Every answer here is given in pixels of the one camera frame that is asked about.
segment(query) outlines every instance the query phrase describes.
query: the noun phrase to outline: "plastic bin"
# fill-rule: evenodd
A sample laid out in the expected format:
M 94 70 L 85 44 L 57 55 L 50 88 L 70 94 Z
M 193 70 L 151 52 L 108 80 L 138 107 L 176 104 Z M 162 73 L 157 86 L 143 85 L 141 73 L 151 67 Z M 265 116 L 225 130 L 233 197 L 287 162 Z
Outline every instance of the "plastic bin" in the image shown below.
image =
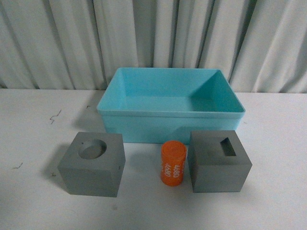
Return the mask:
M 245 113 L 218 69 L 119 68 L 97 110 L 124 142 L 185 144 L 192 130 L 235 130 Z

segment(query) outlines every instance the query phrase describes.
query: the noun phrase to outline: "gray block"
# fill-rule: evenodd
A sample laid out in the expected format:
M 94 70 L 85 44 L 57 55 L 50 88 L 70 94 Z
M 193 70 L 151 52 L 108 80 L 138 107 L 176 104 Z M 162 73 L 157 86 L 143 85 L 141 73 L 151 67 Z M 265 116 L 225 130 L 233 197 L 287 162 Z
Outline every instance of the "gray block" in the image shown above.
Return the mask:
M 70 194 L 116 197 L 125 162 L 121 134 L 79 132 L 58 170 Z
M 252 163 L 235 131 L 192 131 L 188 150 L 193 192 L 240 192 Z

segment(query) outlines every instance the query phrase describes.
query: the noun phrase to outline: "white table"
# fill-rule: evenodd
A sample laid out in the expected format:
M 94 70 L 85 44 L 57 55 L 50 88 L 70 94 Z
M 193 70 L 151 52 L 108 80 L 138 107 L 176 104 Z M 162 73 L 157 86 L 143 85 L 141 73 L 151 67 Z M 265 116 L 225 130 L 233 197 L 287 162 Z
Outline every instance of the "white table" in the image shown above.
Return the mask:
M 69 195 L 57 165 L 78 131 L 104 131 L 102 94 L 0 90 L 1 230 L 307 229 L 307 94 L 237 93 L 253 163 L 240 193 L 194 194 L 187 164 L 168 187 L 161 145 L 125 143 L 117 198 Z

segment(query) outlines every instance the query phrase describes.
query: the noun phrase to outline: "orange can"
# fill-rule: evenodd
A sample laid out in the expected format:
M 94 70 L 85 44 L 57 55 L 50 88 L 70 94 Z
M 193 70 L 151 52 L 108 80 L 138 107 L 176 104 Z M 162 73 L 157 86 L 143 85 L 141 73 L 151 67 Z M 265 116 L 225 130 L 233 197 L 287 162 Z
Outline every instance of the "orange can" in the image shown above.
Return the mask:
M 180 141 L 170 140 L 161 148 L 161 180 L 168 186 L 177 186 L 183 181 L 187 148 Z

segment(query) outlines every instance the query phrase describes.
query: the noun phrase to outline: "gray curtain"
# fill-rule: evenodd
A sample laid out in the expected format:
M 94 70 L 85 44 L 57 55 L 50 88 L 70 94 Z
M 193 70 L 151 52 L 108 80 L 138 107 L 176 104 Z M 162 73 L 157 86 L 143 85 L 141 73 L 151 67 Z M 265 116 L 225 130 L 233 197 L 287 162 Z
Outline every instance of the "gray curtain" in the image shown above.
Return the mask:
M 0 0 L 0 87 L 105 89 L 118 67 L 307 92 L 306 0 Z

